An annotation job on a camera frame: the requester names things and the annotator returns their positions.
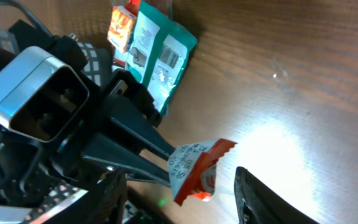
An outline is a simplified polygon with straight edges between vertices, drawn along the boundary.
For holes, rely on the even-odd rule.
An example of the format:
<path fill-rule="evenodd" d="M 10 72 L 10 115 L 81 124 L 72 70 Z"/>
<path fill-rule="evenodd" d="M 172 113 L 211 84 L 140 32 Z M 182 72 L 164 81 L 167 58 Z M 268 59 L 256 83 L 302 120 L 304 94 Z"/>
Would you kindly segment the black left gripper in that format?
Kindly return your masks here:
<path fill-rule="evenodd" d="M 88 102 L 53 141 L 0 128 L 0 190 L 39 193 L 60 180 L 91 190 L 115 170 L 170 187 L 168 172 L 140 155 L 146 149 L 167 161 L 174 152 L 157 132 L 161 115 L 146 87 L 124 70 L 105 88 L 80 79 Z"/>

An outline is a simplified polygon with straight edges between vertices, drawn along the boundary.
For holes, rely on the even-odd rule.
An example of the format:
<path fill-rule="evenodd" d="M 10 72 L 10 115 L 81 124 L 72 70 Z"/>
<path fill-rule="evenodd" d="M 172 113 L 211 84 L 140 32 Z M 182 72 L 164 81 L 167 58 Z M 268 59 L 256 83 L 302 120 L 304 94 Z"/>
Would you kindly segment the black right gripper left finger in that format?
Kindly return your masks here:
<path fill-rule="evenodd" d="M 97 186 L 57 213 L 48 212 L 36 223 L 87 224 L 122 223 L 127 200 L 127 180 L 121 170 L 107 175 Z"/>

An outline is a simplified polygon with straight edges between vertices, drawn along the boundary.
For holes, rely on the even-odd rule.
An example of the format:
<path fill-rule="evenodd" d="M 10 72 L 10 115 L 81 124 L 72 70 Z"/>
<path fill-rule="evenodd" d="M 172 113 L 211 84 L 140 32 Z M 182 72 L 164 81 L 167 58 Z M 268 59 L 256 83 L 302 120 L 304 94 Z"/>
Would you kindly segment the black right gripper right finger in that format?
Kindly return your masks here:
<path fill-rule="evenodd" d="M 317 224 L 244 167 L 236 168 L 234 195 L 239 224 Z"/>

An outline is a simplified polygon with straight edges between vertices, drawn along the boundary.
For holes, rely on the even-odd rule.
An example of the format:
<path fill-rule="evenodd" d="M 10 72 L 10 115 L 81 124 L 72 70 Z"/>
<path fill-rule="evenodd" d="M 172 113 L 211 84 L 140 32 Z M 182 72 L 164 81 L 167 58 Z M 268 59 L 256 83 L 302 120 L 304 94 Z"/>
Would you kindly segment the red snack stick packet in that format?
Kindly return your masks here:
<path fill-rule="evenodd" d="M 236 144 L 216 139 L 178 146 L 167 161 L 173 201 L 181 206 L 188 197 L 210 200 L 215 192 L 217 162 Z"/>

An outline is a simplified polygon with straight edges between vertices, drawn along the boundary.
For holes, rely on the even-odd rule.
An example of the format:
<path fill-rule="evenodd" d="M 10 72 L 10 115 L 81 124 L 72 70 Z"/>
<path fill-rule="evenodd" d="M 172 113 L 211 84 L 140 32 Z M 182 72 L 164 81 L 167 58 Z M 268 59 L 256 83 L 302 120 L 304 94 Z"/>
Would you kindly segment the green packaged item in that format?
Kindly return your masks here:
<path fill-rule="evenodd" d="M 149 91 L 155 109 L 165 115 L 198 41 L 145 1 L 140 2 L 133 35 L 127 68 Z"/>

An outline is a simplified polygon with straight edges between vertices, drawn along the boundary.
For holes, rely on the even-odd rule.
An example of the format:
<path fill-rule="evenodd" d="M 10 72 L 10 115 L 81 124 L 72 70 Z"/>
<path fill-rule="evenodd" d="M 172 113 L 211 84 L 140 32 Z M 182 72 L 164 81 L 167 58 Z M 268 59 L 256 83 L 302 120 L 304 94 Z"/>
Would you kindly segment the orange tissue pack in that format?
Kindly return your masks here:
<path fill-rule="evenodd" d="M 121 53 L 127 52 L 136 16 L 124 6 L 114 6 L 107 40 Z"/>

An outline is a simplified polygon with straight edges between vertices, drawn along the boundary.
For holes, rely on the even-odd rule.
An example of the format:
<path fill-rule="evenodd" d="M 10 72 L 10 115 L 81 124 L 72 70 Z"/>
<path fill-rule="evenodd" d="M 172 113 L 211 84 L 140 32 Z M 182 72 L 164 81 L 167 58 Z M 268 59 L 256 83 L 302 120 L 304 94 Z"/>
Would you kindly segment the red packaged item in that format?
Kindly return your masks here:
<path fill-rule="evenodd" d="M 130 11 L 133 15 L 138 16 L 139 8 L 142 0 L 113 0 L 111 1 L 112 9 L 114 6 L 124 6 L 128 11 Z M 111 47 L 113 48 L 113 58 L 112 58 L 112 70 L 115 71 L 118 68 L 127 70 L 127 58 L 128 55 L 132 55 L 133 64 L 136 64 L 139 67 L 145 67 L 146 57 L 141 53 L 138 53 L 137 49 L 131 50 L 131 45 L 134 41 L 134 30 L 135 25 L 132 30 L 131 39 L 129 42 L 129 48 L 127 52 L 121 53 L 118 51 L 111 43 Z"/>

